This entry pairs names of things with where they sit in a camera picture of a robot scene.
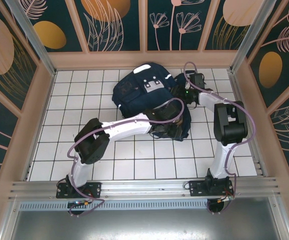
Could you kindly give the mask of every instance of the metal frame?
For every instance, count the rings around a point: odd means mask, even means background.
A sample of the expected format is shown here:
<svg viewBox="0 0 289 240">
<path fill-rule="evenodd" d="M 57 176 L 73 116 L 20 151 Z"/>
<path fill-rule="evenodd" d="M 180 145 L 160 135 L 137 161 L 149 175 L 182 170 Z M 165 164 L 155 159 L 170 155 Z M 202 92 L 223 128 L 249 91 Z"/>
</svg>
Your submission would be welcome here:
<svg viewBox="0 0 289 240">
<path fill-rule="evenodd" d="M 40 57 L 41 61 L 45 65 L 48 72 L 53 76 L 55 75 L 55 66 L 53 65 L 45 47 L 41 43 L 36 31 L 34 30 L 33 25 L 27 18 L 22 6 L 20 5 L 19 1 L 16 0 L 5 0 L 6 4 L 10 8 L 13 16 L 18 21 L 21 29 L 29 39 L 30 43 L 32 44 L 34 50 Z"/>
<path fill-rule="evenodd" d="M 239 82 L 237 81 L 235 72 L 231 70 L 228 72 L 228 75 L 229 75 L 229 79 L 230 79 L 236 99 L 244 102 L 244 98 L 240 94 L 241 89 L 239 86 Z M 254 158 L 259 160 L 259 164 L 261 166 L 263 175 L 268 176 L 268 171 L 263 161 L 263 157 L 261 155 L 261 151 L 260 151 L 259 144 L 258 144 L 256 137 L 250 142 L 250 145 L 251 145 L 252 156 L 254 156 Z M 280 239 L 289 240 L 289 217 L 285 210 L 285 206 L 284 206 L 284 203 L 282 202 L 281 197 L 275 194 L 273 196 L 269 196 L 268 200 L 270 203 L 271 211 L 272 211 L 273 218 L 278 229 L 278 234 L 280 236 Z"/>
</svg>

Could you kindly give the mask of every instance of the metal bar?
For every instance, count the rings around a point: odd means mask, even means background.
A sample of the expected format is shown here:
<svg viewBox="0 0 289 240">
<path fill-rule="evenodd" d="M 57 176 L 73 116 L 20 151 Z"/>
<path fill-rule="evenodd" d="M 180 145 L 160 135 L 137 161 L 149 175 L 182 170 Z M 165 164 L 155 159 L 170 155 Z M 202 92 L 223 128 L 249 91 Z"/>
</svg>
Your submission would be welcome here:
<svg viewBox="0 0 289 240">
<path fill-rule="evenodd" d="M 20 5 L 19 1 L 15 0 L 5 0 L 6 4 L 9 6 L 12 14 L 14 15 L 15 19 L 18 21 L 21 29 L 31 42 L 31 45 L 35 49 L 36 53 L 39 55 L 41 61 L 45 65 L 48 72 L 53 76 L 55 75 L 55 67 L 49 58 L 49 55 L 42 45 L 36 31 L 34 30 L 33 25 L 27 18 L 22 6 Z"/>
<path fill-rule="evenodd" d="M 246 35 L 244 36 L 242 43 L 236 53 L 232 65 L 231 70 L 234 73 L 238 70 L 241 63 L 245 59 L 249 49 L 252 44 L 256 40 L 259 32 L 261 31 L 263 25 L 265 24 L 267 17 L 270 15 L 270 12 L 274 8 L 276 0 L 265 0 L 263 1 L 257 15 L 254 18 L 253 23 L 250 25 Z"/>
<path fill-rule="evenodd" d="M 220 196 L 191 197 L 184 184 L 193 179 L 102 181 L 101 198 L 105 200 L 158 200 L 206 199 Z M 56 199 L 56 181 L 14 182 L 9 193 L 10 201 L 52 201 Z M 280 194 L 274 177 L 238 177 L 236 197 L 271 197 Z"/>
</svg>

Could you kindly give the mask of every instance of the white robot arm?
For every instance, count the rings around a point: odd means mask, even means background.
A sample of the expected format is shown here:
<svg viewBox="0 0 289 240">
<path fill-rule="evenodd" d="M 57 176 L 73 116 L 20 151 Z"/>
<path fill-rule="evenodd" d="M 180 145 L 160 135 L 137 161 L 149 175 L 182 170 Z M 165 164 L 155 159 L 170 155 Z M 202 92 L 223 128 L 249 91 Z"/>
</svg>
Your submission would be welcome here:
<svg viewBox="0 0 289 240">
<path fill-rule="evenodd" d="M 242 141 L 248 134 L 246 118 L 244 115 L 238 114 L 238 109 L 235 109 L 230 104 L 224 104 L 221 100 L 208 93 L 199 94 L 199 104 L 214 112 L 214 134 L 217 139 L 214 161 L 209 169 L 209 175 L 212 179 L 225 179 L 228 173 L 225 169 L 225 161 L 229 149 L 235 144 Z M 236 117 L 236 121 L 229 122 L 228 116 Z M 77 187 L 81 187 L 87 183 L 88 173 L 92 171 L 94 162 L 100 160 L 106 150 L 109 142 L 117 141 L 129 136 L 138 134 L 147 134 L 153 124 L 137 119 L 149 119 L 146 114 L 140 113 L 134 117 L 126 118 L 115 122 L 102 122 L 94 118 L 81 130 L 75 138 L 75 142 L 81 137 L 91 132 L 96 128 L 111 126 L 115 123 L 123 123 L 119 126 L 104 130 L 100 135 L 86 138 L 82 141 L 75 150 L 79 154 L 79 161 L 76 163 L 73 176 L 68 174 L 70 182 L 74 181 Z M 230 153 L 227 161 L 227 166 L 230 166 L 235 149 Z"/>
</svg>

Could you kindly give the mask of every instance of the orange circle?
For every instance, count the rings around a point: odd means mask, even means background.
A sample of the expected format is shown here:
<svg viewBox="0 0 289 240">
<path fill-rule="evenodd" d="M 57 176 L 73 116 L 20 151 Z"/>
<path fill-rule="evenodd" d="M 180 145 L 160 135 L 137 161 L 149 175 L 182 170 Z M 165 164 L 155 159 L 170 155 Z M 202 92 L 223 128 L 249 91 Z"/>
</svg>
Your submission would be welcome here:
<svg viewBox="0 0 289 240">
<path fill-rule="evenodd" d="M 102 22 L 111 22 L 115 17 L 110 17 L 110 8 L 112 8 L 113 14 L 115 14 L 115 9 L 123 18 L 130 9 L 130 0 L 81 0 L 84 9 L 90 14 L 91 17 Z"/>
</svg>

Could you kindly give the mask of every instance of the cable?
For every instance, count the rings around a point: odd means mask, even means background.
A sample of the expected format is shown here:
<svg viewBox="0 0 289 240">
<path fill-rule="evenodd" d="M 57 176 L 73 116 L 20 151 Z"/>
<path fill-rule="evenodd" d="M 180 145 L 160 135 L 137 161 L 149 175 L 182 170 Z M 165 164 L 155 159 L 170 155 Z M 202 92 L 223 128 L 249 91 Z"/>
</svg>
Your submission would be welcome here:
<svg viewBox="0 0 289 240">
<path fill-rule="evenodd" d="M 79 216 L 84 216 L 84 215 L 87 215 L 89 213 L 92 213 L 96 208 L 100 207 L 102 204 L 104 204 L 105 200 L 104 199 L 101 199 L 101 198 L 94 198 L 92 196 L 88 196 L 86 194 L 84 194 L 83 192 L 81 192 L 76 184 L 75 184 L 75 181 L 74 181 L 74 170 L 75 170 L 75 166 L 79 160 L 79 158 L 77 156 L 72 156 L 70 155 L 70 153 L 72 152 L 73 149 L 75 149 L 75 147 L 80 144 L 83 140 L 85 140 L 86 138 L 98 133 L 98 132 L 101 132 L 101 131 L 104 131 L 104 130 L 107 130 L 107 129 L 111 129 L 111 128 L 114 128 L 114 127 L 117 127 L 117 126 L 120 126 L 120 125 L 123 125 L 123 124 L 128 124 L 128 123 L 136 123 L 136 122 L 148 122 L 148 123 L 153 123 L 153 124 L 168 124 L 168 123 L 172 123 L 176 120 L 178 120 L 182 114 L 184 113 L 184 110 L 185 110 L 185 105 L 183 103 L 183 101 L 177 97 L 173 97 L 171 98 L 167 104 L 169 104 L 170 102 L 174 101 L 174 100 L 177 100 L 181 103 L 181 111 L 180 113 L 175 116 L 174 118 L 170 119 L 170 120 L 164 120 L 164 121 L 156 121 L 156 120 L 150 120 L 150 119 L 130 119 L 130 120 L 126 120 L 126 121 L 123 121 L 123 122 L 117 122 L 117 123 L 114 123 L 112 125 L 109 125 L 109 126 L 105 126 L 105 127 L 102 127 L 102 128 L 98 128 L 98 129 L 95 129 L 91 132 L 89 132 L 88 134 L 84 135 L 82 138 L 80 138 L 77 142 L 75 142 L 69 149 L 68 153 L 67 153 L 67 157 L 70 158 L 70 159 L 73 159 L 73 165 L 71 167 L 71 171 L 70 171 L 70 177 L 71 177 L 71 185 L 73 186 L 73 188 L 76 190 L 77 193 L 79 193 L 82 197 L 85 197 L 86 199 L 89 199 L 89 200 L 92 200 L 92 201 L 100 201 L 100 203 L 98 205 L 96 205 L 95 207 L 93 207 L 92 209 L 88 210 L 88 211 L 84 211 L 83 213 L 79 214 L 79 215 L 76 215 L 77 217 Z M 69 209 L 69 213 L 70 215 L 73 217 L 74 214 L 71 213 L 71 209 L 72 209 L 72 206 L 71 208 Z"/>
<path fill-rule="evenodd" d="M 63 180 L 66 180 L 66 178 L 60 179 L 57 183 L 56 183 L 56 187 L 58 188 L 59 183 L 62 182 Z"/>
<path fill-rule="evenodd" d="M 185 65 L 184 65 L 184 67 L 183 67 L 183 71 L 184 71 L 184 72 L 186 72 L 186 67 L 187 67 L 188 64 L 192 64 L 192 65 L 194 66 L 194 71 L 195 71 L 195 73 L 198 73 L 197 66 L 196 66 L 192 61 L 187 61 L 187 62 L 185 63 Z M 234 149 L 235 147 L 238 147 L 238 146 L 240 146 L 240 145 L 242 145 L 242 144 L 249 143 L 249 142 L 255 137 L 255 135 L 256 135 L 256 124 L 255 124 L 255 121 L 254 121 L 254 119 L 252 118 L 252 116 L 250 115 L 250 113 L 248 113 L 242 106 L 240 106 L 240 105 L 236 104 L 235 102 L 230 101 L 230 100 L 228 100 L 228 99 L 226 99 L 226 98 L 223 98 L 223 97 L 221 97 L 221 96 L 213 93 L 212 91 L 207 91 L 207 90 L 205 90 L 205 89 L 202 89 L 202 88 L 200 88 L 200 87 L 197 87 L 196 85 L 194 85 L 194 84 L 189 80 L 187 74 L 184 74 L 184 77 L 185 77 L 185 79 L 187 80 L 187 82 L 188 82 L 193 88 L 198 89 L 199 91 L 201 91 L 201 92 L 203 92 L 203 93 L 211 94 L 212 96 L 220 99 L 221 101 L 224 101 L 224 102 L 226 102 L 226 103 L 232 104 L 232 105 L 234 105 L 235 107 L 239 108 L 241 111 L 243 111 L 243 112 L 248 116 L 248 118 L 249 118 L 250 121 L 251 121 L 252 130 L 253 130 L 251 137 L 248 138 L 246 141 L 243 141 L 243 142 L 240 142 L 240 143 L 236 143 L 236 144 L 234 144 L 232 147 L 230 147 L 230 148 L 229 148 L 229 151 L 228 151 L 228 153 L 227 153 L 227 155 L 226 155 L 226 158 L 225 158 L 224 170 L 225 170 L 225 172 L 226 172 L 228 175 L 234 176 L 233 197 L 235 197 L 236 189 L 237 189 L 237 175 L 236 175 L 235 173 L 230 173 L 230 172 L 228 171 L 228 169 L 227 169 L 227 168 L 228 168 L 229 156 L 230 156 L 231 152 L 233 151 L 233 149 Z"/>
</svg>

